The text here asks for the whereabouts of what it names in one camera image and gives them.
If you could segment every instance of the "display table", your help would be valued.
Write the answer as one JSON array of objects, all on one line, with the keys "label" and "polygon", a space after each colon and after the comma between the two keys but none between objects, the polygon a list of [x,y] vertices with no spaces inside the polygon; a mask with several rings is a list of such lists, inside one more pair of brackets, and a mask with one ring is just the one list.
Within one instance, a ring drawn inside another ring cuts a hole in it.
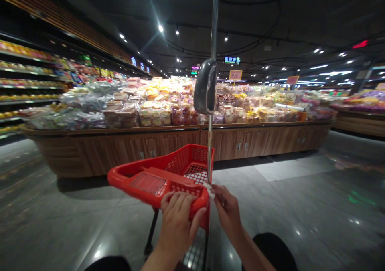
[{"label": "display table", "polygon": [[[213,125],[215,160],[318,149],[332,121]],[[58,177],[106,175],[115,166],[207,145],[207,125],[38,131],[23,129]]]},{"label": "display table", "polygon": [[385,138],[385,115],[338,110],[334,128]]}]

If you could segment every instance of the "gray plastic handle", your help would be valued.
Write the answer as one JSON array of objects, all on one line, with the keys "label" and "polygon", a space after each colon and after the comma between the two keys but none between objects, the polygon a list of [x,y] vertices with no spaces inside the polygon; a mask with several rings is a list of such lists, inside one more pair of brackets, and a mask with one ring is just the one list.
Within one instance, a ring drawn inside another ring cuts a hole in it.
[{"label": "gray plastic handle", "polygon": [[217,84],[217,62],[207,59],[197,75],[194,90],[194,108],[198,113],[211,115],[215,111],[215,88]]}]

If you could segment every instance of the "hand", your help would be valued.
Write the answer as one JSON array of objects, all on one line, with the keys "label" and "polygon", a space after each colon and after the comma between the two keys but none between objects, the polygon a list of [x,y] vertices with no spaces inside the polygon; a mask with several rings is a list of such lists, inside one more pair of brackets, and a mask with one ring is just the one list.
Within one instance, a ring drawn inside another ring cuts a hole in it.
[{"label": "hand", "polygon": [[162,229],[155,249],[163,256],[168,256],[169,260],[175,262],[175,266],[192,245],[206,212],[206,208],[198,210],[192,223],[189,222],[191,204],[195,199],[187,193],[172,192],[166,194],[161,203]]},{"label": "hand", "polygon": [[212,185],[211,193],[215,194],[214,202],[221,226],[230,242],[234,244],[235,240],[243,236],[238,200],[225,186]]}]

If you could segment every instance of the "red shopping basket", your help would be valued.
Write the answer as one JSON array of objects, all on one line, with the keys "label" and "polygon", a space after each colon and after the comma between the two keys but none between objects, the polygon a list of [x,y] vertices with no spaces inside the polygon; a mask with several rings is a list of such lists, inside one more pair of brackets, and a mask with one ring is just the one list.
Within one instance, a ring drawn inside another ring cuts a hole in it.
[{"label": "red shopping basket", "polygon": [[198,197],[191,205],[192,218],[200,208],[208,205],[209,194],[202,186],[207,181],[207,150],[206,146],[189,144],[165,156],[120,165],[109,171],[108,182],[158,209],[168,192],[191,193]]}]

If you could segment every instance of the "metal pole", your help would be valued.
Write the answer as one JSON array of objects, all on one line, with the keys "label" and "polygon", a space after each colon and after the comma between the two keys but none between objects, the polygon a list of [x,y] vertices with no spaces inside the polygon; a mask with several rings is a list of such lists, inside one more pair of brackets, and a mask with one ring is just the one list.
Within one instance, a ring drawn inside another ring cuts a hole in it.
[{"label": "metal pole", "polygon": [[[211,59],[217,60],[217,28],[218,28],[219,0],[213,0],[213,16],[211,19]],[[213,76],[211,83],[217,83],[217,74]],[[213,115],[209,115],[209,132],[207,142],[207,182],[211,182],[211,146],[213,144]]]}]

